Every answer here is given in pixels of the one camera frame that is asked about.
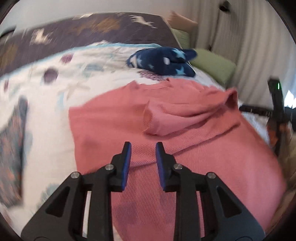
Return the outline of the pink knit sweater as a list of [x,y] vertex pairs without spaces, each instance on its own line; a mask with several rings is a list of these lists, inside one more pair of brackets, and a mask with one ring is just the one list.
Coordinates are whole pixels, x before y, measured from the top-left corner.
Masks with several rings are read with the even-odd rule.
[[128,183],[112,196],[123,240],[172,240],[176,197],[161,189],[155,147],[195,173],[216,173],[264,230],[286,190],[274,152],[242,116],[237,91],[169,78],[135,81],[69,109],[77,170],[90,173],[132,144]]

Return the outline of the green pillow near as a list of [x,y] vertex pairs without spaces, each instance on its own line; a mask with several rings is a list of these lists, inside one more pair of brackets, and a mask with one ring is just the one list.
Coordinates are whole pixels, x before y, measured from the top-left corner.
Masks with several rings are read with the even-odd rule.
[[191,65],[206,72],[222,87],[226,87],[233,77],[236,64],[206,49],[194,49],[197,57],[190,61]]

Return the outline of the green pillow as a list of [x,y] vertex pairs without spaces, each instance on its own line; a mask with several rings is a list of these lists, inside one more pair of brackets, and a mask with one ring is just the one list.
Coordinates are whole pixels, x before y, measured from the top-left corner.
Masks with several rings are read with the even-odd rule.
[[190,48],[190,35],[187,32],[171,28],[172,33],[176,37],[181,48],[189,49]]
[[206,72],[222,87],[226,87],[233,77],[236,64],[206,49],[194,49],[197,57],[190,61],[191,65]]

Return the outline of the white curtain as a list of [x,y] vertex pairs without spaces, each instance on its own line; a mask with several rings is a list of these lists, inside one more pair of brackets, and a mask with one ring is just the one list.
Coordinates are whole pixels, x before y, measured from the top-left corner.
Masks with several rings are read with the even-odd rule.
[[247,104],[272,105],[268,80],[278,78],[283,94],[295,92],[295,42],[268,1],[194,1],[197,47],[235,63],[225,87],[235,87]]

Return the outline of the navy star fleece garment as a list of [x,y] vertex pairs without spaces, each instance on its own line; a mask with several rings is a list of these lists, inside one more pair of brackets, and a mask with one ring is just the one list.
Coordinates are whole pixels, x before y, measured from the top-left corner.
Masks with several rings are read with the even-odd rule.
[[144,69],[158,75],[194,77],[196,73],[189,61],[196,57],[197,52],[193,49],[147,48],[132,54],[126,64],[130,68]]

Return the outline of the green pillow far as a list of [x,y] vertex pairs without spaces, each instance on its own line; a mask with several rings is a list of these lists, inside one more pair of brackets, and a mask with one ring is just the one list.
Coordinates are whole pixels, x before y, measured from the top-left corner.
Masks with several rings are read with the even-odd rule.
[[190,35],[187,32],[171,28],[172,33],[176,37],[181,48],[189,49],[190,48]]

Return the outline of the white seashell print quilt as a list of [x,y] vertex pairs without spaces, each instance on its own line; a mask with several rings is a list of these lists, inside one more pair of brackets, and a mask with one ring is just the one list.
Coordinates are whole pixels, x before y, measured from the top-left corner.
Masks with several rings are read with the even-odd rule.
[[161,77],[129,70],[123,60],[143,45],[92,44],[32,63],[1,79],[1,127],[20,97],[28,100],[21,157],[21,192],[16,204],[1,202],[1,213],[16,233],[76,169],[68,110],[135,80],[155,84]]

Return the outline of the tan pillow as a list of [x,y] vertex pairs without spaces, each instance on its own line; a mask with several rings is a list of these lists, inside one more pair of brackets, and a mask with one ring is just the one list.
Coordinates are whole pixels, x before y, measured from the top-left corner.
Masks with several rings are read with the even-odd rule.
[[169,17],[166,19],[171,28],[193,34],[196,32],[198,23],[182,16],[175,11],[171,11]]

